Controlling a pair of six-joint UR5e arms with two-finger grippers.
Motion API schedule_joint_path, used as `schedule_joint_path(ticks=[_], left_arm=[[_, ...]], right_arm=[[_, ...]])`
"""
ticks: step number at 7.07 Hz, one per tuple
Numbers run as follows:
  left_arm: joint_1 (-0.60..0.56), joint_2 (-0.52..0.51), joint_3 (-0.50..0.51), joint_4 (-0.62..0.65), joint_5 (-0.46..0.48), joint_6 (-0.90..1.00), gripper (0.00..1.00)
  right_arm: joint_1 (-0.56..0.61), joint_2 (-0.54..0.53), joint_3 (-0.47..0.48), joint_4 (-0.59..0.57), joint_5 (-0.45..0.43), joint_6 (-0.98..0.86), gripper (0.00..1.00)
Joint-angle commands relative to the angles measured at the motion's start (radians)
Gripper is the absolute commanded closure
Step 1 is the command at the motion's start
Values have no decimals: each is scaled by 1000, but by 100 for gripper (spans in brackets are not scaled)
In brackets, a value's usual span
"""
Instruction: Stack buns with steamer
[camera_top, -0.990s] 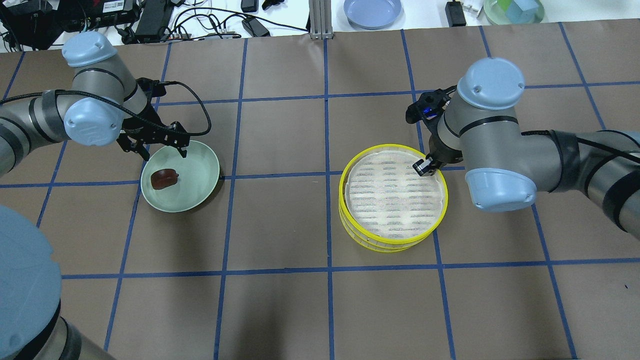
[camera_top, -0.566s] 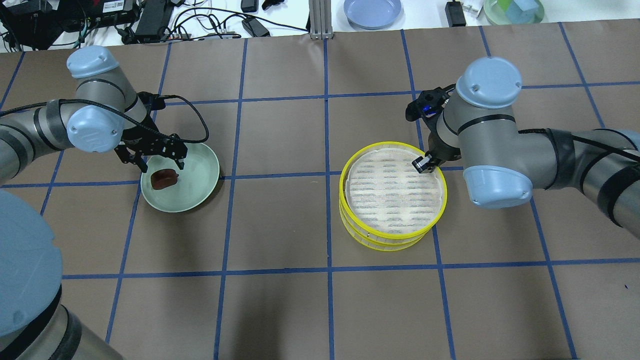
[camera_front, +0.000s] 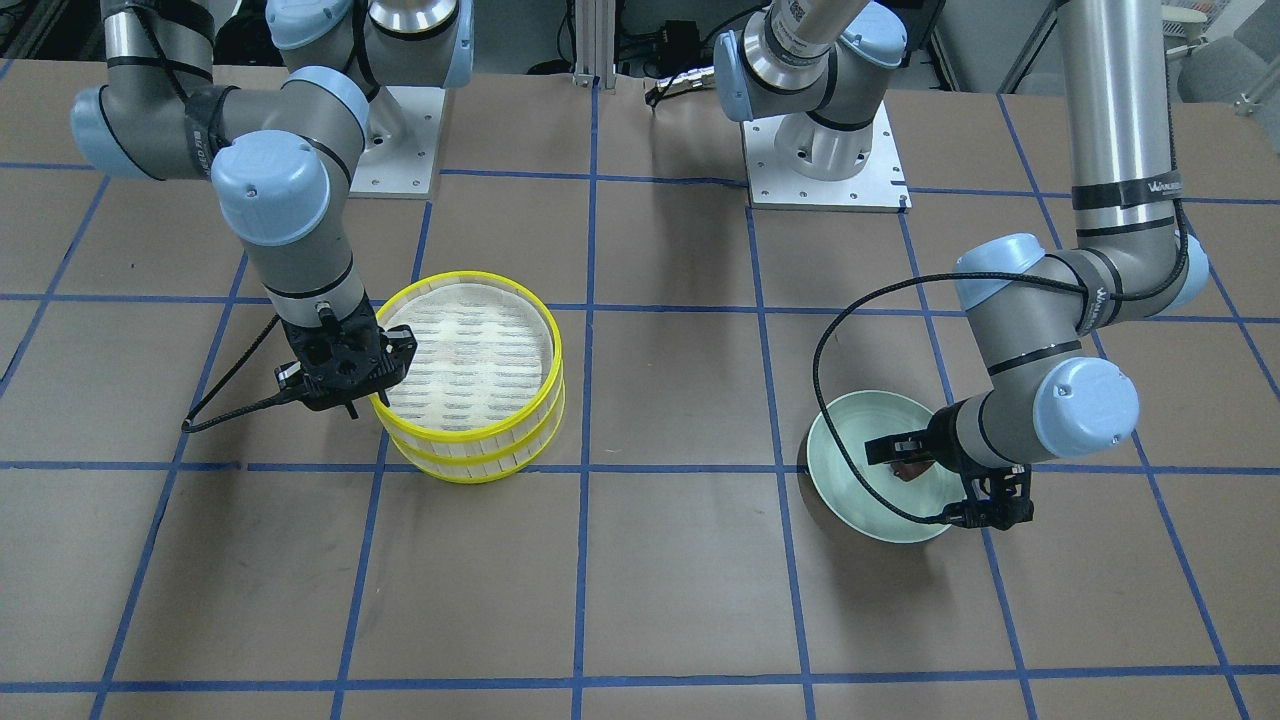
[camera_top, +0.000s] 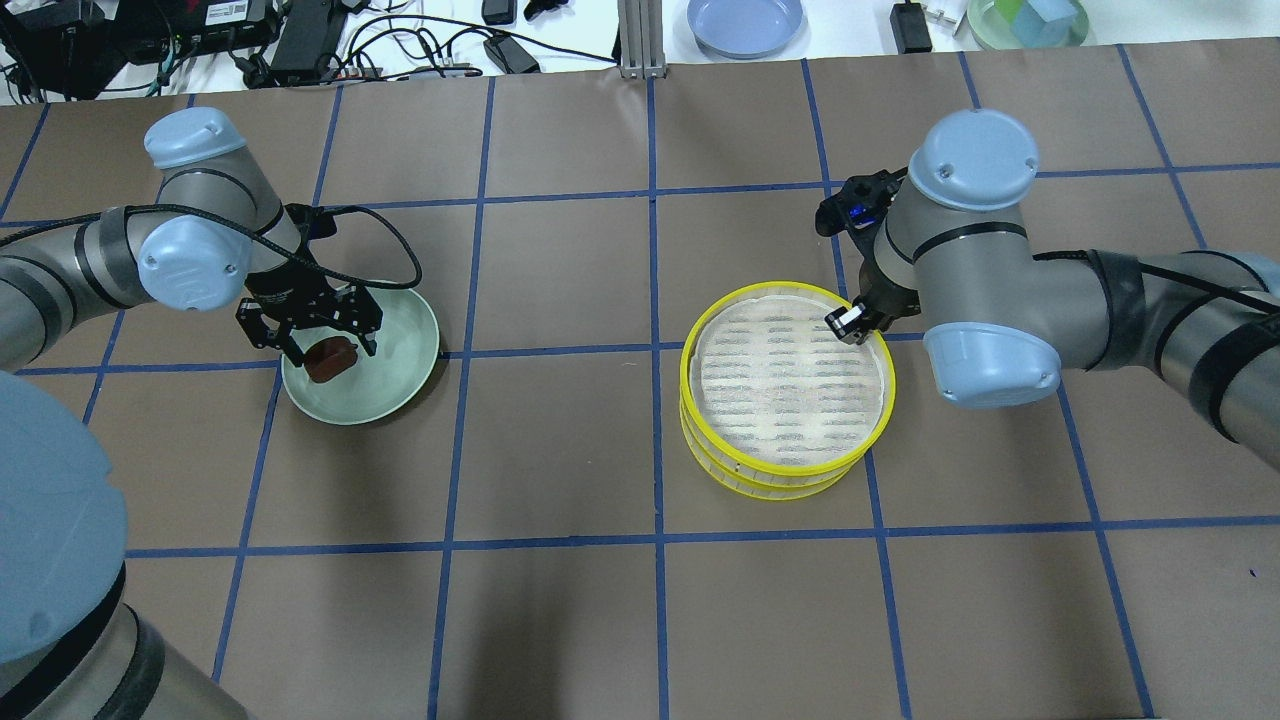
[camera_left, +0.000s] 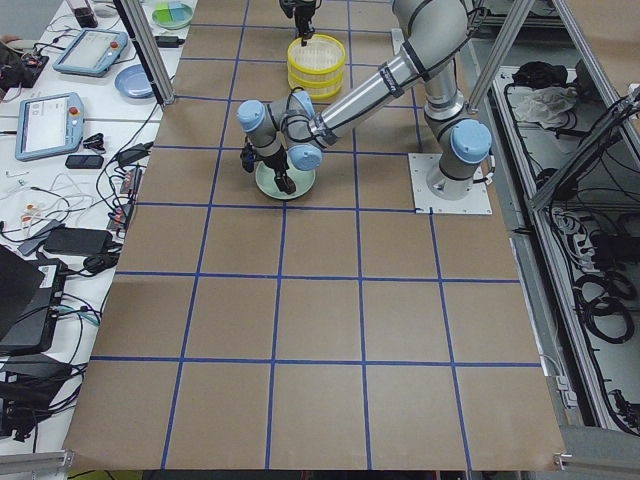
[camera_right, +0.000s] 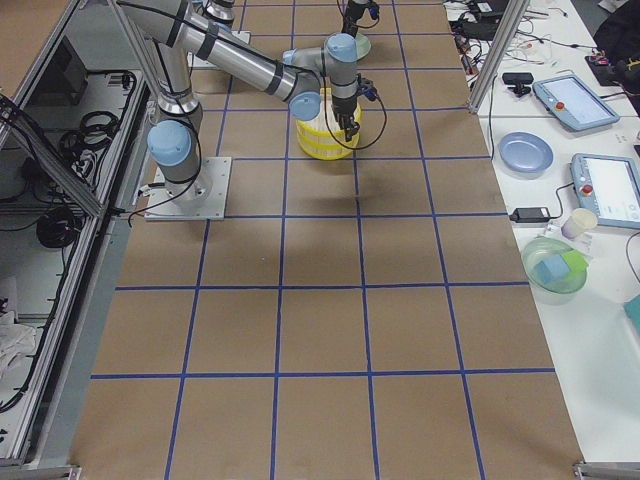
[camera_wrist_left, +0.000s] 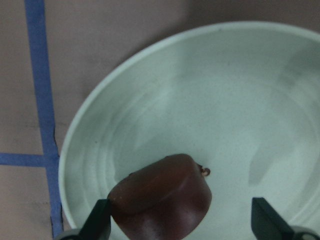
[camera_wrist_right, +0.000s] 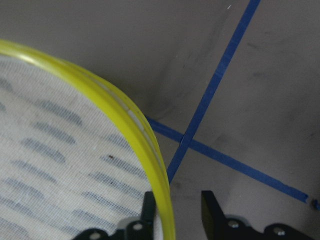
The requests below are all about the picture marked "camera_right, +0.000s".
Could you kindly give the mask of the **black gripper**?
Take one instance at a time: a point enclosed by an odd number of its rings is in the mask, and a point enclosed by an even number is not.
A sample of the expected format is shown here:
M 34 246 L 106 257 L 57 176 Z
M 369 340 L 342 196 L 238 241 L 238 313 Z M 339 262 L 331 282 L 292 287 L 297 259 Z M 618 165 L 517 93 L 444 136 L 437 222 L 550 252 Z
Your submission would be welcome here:
M 327 130 L 329 141 L 336 138 L 347 146 L 357 144 L 360 124 L 355 120 L 355 111 L 358 106 L 356 97 L 332 98 L 333 115 L 327 116 Z

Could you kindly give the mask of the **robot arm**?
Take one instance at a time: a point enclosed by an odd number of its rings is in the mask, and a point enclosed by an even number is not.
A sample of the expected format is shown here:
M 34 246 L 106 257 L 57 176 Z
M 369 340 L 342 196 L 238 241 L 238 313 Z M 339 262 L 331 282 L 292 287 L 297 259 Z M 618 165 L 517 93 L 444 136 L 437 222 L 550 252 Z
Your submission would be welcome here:
M 356 41 L 346 33 L 330 35 L 321 47 L 289 50 L 276 60 L 198 14 L 189 1 L 115 4 L 148 38 L 145 49 L 159 88 L 159 107 L 167 119 L 185 118 L 201 110 L 192 90 L 188 54 L 282 100 L 299 120 L 312 120 L 319 114 L 321 82 L 328 80 L 332 112 L 347 141 L 360 129 L 355 119 L 357 99 L 378 99 L 374 84 L 358 72 Z
M 348 0 L 346 5 L 337 1 L 336 5 L 342 18 L 341 32 L 351 37 L 356 37 L 360 28 L 373 28 L 380 20 L 380 7 L 374 0 Z M 365 14 L 369 15 L 372 23 L 362 26 L 360 21 Z

